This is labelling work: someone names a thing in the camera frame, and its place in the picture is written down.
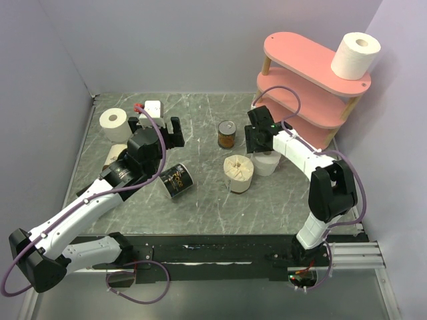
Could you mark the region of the cream paper roll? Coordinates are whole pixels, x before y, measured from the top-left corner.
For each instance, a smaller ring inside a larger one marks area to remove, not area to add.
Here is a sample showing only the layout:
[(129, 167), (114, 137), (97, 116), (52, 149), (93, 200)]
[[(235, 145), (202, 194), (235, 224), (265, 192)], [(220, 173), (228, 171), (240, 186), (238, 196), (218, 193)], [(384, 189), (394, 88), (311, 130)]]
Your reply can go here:
[(228, 191), (241, 194), (251, 185), (254, 175), (254, 164), (243, 155), (232, 155), (224, 159), (224, 182)]

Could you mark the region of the white paper towel roll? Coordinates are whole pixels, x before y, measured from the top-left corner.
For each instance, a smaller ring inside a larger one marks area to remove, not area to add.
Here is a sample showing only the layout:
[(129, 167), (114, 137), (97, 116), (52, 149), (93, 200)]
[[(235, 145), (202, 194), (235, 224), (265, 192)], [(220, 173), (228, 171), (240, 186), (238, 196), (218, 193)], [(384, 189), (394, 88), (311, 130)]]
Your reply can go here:
[(251, 161), (254, 165), (254, 173), (263, 177), (270, 176), (276, 170), (281, 156), (276, 151), (252, 153)]
[(380, 50), (381, 44), (373, 36), (361, 32), (347, 33), (332, 59), (331, 70), (341, 79), (359, 80)]
[(127, 113), (120, 108), (105, 110), (100, 118), (99, 124), (106, 137), (113, 143), (123, 143), (131, 137), (131, 129), (127, 122)]

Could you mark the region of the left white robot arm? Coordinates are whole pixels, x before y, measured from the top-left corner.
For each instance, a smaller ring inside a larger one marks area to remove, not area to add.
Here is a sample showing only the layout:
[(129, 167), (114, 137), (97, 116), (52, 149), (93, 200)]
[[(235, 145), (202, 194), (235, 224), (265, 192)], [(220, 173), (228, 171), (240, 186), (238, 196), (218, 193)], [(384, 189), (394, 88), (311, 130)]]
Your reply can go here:
[(120, 233), (84, 243), (80, 249), (70, 243), (104, 213), (157, 179), (168, 149), (185, 145), (179, 117), (171, 117), (171, 133), (167, 126), (148, 121), (151, 125), (138, 125), (117, 160), (74, 202), (40, 226), (30, 231), (18, 228), (10, 234), (13, 263), (30, 288), (43, 293), (78, 269), (102, 263), (124, 268), (131, 263), (131, 245)]

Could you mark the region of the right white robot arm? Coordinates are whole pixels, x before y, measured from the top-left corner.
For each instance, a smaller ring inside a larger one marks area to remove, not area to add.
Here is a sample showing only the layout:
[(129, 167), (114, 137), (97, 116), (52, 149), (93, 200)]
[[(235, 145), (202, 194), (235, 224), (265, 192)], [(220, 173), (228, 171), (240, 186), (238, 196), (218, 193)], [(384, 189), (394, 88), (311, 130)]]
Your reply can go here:
[(358, 203), (352, 168), (315, 149), (286, 122), (274, 122), (266, 106), (248, 111), (250, 124), (244, 127), (248, 153), (275, 151), (291, 161), (309, 180), (310, 213), (292, 239), (292, 259), (309, 264), (315, 250), (338, 226), (341, 216)]

